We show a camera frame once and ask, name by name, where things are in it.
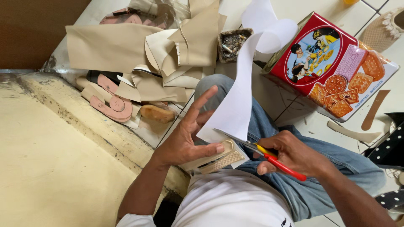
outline cigarette ash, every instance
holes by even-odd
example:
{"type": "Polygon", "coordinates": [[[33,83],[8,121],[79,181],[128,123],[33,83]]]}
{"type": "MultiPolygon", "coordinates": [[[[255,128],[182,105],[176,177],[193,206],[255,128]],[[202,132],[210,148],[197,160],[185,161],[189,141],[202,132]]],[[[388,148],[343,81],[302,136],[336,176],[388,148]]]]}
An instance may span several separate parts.
{"type": "Polygon", "coordinates": [[[237,57],[246,39],[250,37],[248,32],[242,34],[222,35],[223,56],[225,58],[237,57]]]}

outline fingernail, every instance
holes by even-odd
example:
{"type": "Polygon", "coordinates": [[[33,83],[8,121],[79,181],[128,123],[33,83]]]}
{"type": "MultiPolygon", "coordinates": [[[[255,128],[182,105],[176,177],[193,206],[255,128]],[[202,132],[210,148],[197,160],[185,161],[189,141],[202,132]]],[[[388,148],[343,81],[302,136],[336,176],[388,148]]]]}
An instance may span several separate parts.
{"type": "Polygon", "coordinates": [[[218,145],[216,147],[216,152],[217,153],[222,153],[223,151],[225,151],[225,147],[223,145],[218,145]]]}
{"type": "Polygon", "coordinates": [[[268,169],[266,167],[262,167],[260,175],[267,173],[267,171],[268,171],[268,169]]]}

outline yellow scissor handle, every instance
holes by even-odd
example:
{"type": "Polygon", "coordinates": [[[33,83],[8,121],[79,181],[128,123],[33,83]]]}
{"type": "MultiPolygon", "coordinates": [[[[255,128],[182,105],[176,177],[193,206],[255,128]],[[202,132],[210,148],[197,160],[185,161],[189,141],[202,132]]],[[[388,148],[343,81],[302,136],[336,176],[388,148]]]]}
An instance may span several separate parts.
{"type": "Polygon", "coordinates": [[[275,157],[275,158],[278,158],[278,155],[276,155],[276,154],[274,154],[274,153],[268,151],[267,149],[261,147],[260,145],[258,145],[258,143],[254,143],[254,145],[256,145],[256,146],[257,146],[257,149],[258,149],[259,151],[261,151],[262,153],[269,154],[270,156],[273,156],[273,157],[275,157]]]}

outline knee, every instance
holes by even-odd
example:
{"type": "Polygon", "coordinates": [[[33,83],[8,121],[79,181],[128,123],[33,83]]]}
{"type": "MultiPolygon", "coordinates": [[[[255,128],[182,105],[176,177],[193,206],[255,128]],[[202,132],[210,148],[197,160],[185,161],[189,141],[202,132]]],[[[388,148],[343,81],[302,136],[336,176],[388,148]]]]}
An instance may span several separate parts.
{"type": "Polygon", "coordinates": [[[379,194],[379,191],[386,184],[386,174],[384,170],[375,168],[364,175],[364,182],[359,184],[369,195],[375,197],[379,194]]]}
{"type": "Polygon", "coordinates": [[[227,93],[233,86],[233,83],[234,80],[223,74],[213,74],[210,76],[206,76],[197,84],[195,89],[195,97],[198,98],[213,85],[216,85],[218,87],[219,92],[222,90],[227,93]]]}

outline jeans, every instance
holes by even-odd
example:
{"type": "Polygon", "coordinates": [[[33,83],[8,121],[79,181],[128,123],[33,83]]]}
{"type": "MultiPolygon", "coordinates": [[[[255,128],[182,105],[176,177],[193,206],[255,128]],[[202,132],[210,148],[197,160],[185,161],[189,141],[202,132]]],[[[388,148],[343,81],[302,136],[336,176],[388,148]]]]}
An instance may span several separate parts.
{"type": "MultiPolygon", "coordinates": [[[[214,74],[203,78],[196,87],[195,99],[213,85],[217,85],[219,90],[215,96],[208,100],[201,112],[216,109],[233,86],[233,83],[232,79],[221,74],[214,74]]],[[[256,143],[260,138],[271,137],[282,130],[292,132],[307,146],[325,155],[341,173],[370,195],[375,196],[377,191],[385,185],[384,171],[366,157],[331,143],[302,136],[293,125],[277,127],[274,121],[253,98],[251,119],[248,126],[248,140],[256,143]]],[[[246,149],[241,144],[238,145],[246,152],[250,160],[237,167],[237,169],[256,175],[278,190],[286,198],[294,221],[309,219],[336,211],[330,197],[317,179],[308,178],[302,182],[289,175],[280,173],[258,175],[257,166],[261,161],[265,160],[264,157],[254,159],[253,152],[250,149],[246,149]]]]}

